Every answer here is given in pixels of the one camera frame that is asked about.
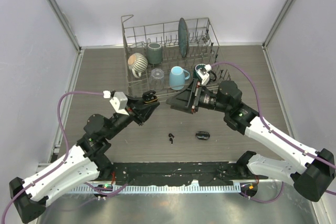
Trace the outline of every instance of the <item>teal plate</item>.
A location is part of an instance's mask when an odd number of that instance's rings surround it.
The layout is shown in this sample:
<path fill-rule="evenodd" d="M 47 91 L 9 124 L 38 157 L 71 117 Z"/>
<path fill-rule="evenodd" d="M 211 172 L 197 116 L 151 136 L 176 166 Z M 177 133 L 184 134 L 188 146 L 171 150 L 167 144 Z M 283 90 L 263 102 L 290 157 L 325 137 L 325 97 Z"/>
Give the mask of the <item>teal plate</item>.
<path fill-rule="evenodd" d="M 178 43 L 180 53 L 182 58 L 185 58 L 189 52 L 189 31 L 184 18 L 181 18 L 178 24 Z"/>

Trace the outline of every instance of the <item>striped mug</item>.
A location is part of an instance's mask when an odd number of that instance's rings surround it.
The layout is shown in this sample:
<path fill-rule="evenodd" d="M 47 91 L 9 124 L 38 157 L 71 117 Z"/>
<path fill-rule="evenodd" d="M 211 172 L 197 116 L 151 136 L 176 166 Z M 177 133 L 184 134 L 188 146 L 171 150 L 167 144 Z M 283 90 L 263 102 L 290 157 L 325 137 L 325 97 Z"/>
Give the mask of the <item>striped mug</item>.
<path fill-rule="evenodd" d="M 129 70 L 132 71 L 134 77 L 140 78 L 141 73 L 146 70 L 148 62 L 144 55 L 137 52 L 128 58 L 127 65 Z"/>

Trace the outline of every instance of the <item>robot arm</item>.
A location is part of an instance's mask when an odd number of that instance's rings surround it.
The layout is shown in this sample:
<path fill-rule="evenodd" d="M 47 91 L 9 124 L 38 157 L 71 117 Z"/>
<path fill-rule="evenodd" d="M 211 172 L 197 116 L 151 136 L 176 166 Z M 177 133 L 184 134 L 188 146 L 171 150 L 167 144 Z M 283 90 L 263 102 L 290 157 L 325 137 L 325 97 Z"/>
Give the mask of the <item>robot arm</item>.
<path fill-rule="evenodd" d="M 242 92 L 234 81 L 222 81 L 217 93 L 209 91 L 205 85 L 209 81 L 210 70 L 210 65 L 198 69 L 199 78 L 195 78 L 187 88 L 167 100 L 171 108 L 191 114 L 196 113 L 200 107 L 224 112 L 224 122 L 231 129 L 257 140 L 284 159 L 278 161 L 248 151 L 237 161 L 242 174 L 252 173 L 278 179 L 293 185 L 308 200 L 319 201 L 335 178 L 335 170 L 305 153 L 312 153 L 331 164 L 334 164 L 333 154 L 326 149 L 318 152 L 276 129 L 265 119 L 263 122 L 257 111 L 242 102 Z M 303 149 L 304 153 L 281 140 L 273 131 Z"/>
<path fill-rule="evenodd" d="M 110 103 L 116 113 L 109 119 L 99 114 L 92 115 L 84 127 L 84 136 L 69 150 L 67 160 L 14 201 L 23 223 L 36 219 L 46 207 L 76 186 L 109 176 L 112 164 L 104 154 L 111 146 L 107 139 L 114 138 L 133 121 L 142 125 L 160 104 L 155 91 L 144 93 L 142 98 L 133 98 L 123 92 L 108 93 L 105 91 L 104 97 L 112 96 Z M 9 183 L 11 197 L 62 163 L 63 159 L 64 156 L 60 157 L 33 176 L 13 179 Z"/>

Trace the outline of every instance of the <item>dish rack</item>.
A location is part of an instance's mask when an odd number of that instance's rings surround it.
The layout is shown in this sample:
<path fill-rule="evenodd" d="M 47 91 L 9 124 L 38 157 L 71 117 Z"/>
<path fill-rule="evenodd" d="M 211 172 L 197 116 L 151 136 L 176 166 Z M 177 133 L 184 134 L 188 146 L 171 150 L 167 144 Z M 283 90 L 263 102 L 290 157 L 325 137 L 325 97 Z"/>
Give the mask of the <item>dish rack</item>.
<path fill-rule="evenodd" d="M 125 60 L 127 68 L 128 93 L 134 97 L 140 97 L 149 88 L 149 77 L 154 68 L 164 71 L 164 88 L 157 91 L 156 95 L 160 102 L 166 101 L 180 90 L 173 90 L 169 87 L 169 74 L 174 66 L 180 66 L 187 70 L 191 77 L 186 81 L 185 87 L 190 84 L 193 76 L 193 69 L 197 64 L 213 64 L 224 60 L 220 50 L 217 37 L 209 18 L 186 19 L 189 31 L 189 51 L 185 58 L 182 58 L 178 47 L 178 24 L 179 21 L 158 23 L 143 26 L 125 27 L 125 23 L 134 15 L 121 17 L 123 46 L 125 49 Z M 145 72 L 140 78 L 135 78 L 127 67 L 128 58 L 138 52 L 146 57 L 147 43 L 160 43 L 163 47 L 163 62 L 158 65 L 148 64 Z M 209 90 L 216 91 L 218 84 L 223 80 L 230 80 L 230 74 L 226 65 L 218 65 L 213 68 L 217 80 L 207 85 Z"/>

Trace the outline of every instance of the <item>gray floor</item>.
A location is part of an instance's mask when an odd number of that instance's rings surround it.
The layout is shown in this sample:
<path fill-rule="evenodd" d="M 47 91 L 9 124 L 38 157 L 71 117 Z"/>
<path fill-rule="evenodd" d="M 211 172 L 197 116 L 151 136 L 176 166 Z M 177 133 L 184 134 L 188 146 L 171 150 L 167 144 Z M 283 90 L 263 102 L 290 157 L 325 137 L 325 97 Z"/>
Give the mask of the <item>gray floor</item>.
<path fill-rule="evenodd" d="M 261 46 L 226 46 L 222 47 L 222 51 L 225 60 L 239 64 L 254 80 L 266 119 L 287 132 Z M 257 109 L 249 82 L 234 68 L 228 66 L 228 69 L 243 92 L 243 101 Z M 126 74 L 123 49 L 87 49 L 76 90 L 101 92 L 115 89 L 127 92 Z M 84 134 L 83 127 L 90 115 L 100 113 L 110 117 L 113 112 L 107 99 L 76 95 L 66 125 L 70 146 Z M 112 162 L 235 161 L 250 150 L 266 157 L 279 158 L 258 142 L 229 129 L 223 116 L 222 113 L 202 109 L 189 115 L 171 110 L 162 103 L 143 126 L 132 123 L 112 139 L 107 156 Z M 210 132 L 210 140 L 196 140 L 196 131 Z M 173 145 L 167 137 L 169 133 L 175 135 Z M 60 153 L 64 152 L 62 144 Z"/>
<path fill-rule="evenodd" d="M 274 198 L 280 183 L 261 182 L 256 197 Z M 239 194 L 118 195 L 97 201 L 93 195 L 68 194 L 52 204 L 38 224 L 314 224 L 312 204 L 291 186 L 270 204 Z"/>

